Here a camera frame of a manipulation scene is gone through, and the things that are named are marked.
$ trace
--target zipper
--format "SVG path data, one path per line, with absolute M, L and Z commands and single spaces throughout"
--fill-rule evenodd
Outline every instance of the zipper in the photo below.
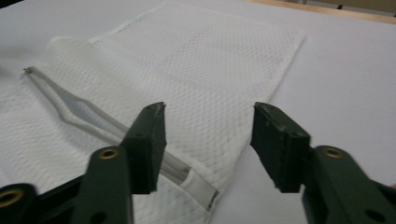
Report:
M 117 145 L 127 133 L 128 127 L 91 102 L 63 89 L 37 68 L 31 66 L 23 71 L 49 99 L 59 113 L 60 119 L 65 123 L 90 133 L 110 145 Z M 93 119 L 90 116 L 79 115 L 79 110 L 88 111 Z M 209 182 L 198 175 L 188 164 L 167 151 L 163 153 L 160 173 L 188 192 L 205 210 L 210 210 L 218 198 L 219 192 Z

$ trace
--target textured fabric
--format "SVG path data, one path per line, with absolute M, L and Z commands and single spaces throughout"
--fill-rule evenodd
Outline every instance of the textured fabric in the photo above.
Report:
M 11 182 L 56 187 L 83 172 L 93 149 L 120 141 L 144 106 L 164 101 L 167 152 L 222 192 L 249 142 L 254 103 L 269 100 L 303 38 L 173 3 L 89 41 L 55 38 L 30 75 L 49 101 L 26 81 L 0 99 L 2 124 L 15 126 L 0 141 L 18 148 L 2 149 L 0 168 Z M 26 134 L 30 142 L 16 139 Z M 158 190 L 134 197 L 137 223 L 208 221 L 180 186 L 162 176 Z

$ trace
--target white table surface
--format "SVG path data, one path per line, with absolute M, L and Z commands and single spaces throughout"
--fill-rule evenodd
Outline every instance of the white table surface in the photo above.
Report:
M 396 25 L 236 0 L 175 2 L 305 31 L 306 40 L 270 103 L 311 133 L 312 146 L 345 149 L 372 179 L 396 183 Z M 0 90 L 40 58 L 52 37 L 87 39 L 159 3 L 25 0 L 0 9 Z M 242 152 L 212 223 L 306 220 L 301 195 L 274 189 L 250 148 Z

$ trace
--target mesh laundry bag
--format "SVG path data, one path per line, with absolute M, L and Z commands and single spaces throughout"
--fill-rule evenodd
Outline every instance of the mesh laundry bag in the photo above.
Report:
M 41 192 L 84 172 L 120 142 L 140 110 L 165 102 L 158 192 L 134 196 L 137 223 L 206 223 L 265 102 L 304 35 L 165 3 L 91 40 L 54 38 L 0 97 L 0 169 Z

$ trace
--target wooden edge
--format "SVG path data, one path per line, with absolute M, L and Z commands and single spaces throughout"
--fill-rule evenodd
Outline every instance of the wooden edge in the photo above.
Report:
M 289 2 L 281 2 L 281 1 L 274 1 L 274 0 L 244 0 L 246 2 L 253 2 L 253 3 L 260 3 L 269 6 L 276 6 L 276 7 L 289 7 L 304 11 L 312 11 L 318 12 L 323 14 L 330 14 L 342 17 L 349 17 L 349 18 L 357 18 L 361 20 L 367 21 L 379 21 L 389 24 L 396 24 L 396 18 L 390 16 L 381 16 L 381 15 L 374 15 L 368 13 L 361 13 L 361 12 L 354 12 L 354 11 L 346 11 L 346 10 L 338 10 L 333 8 L 326 8 L 326 7 L 314 7 L 308 6 L 303 4 L 295 4 Z

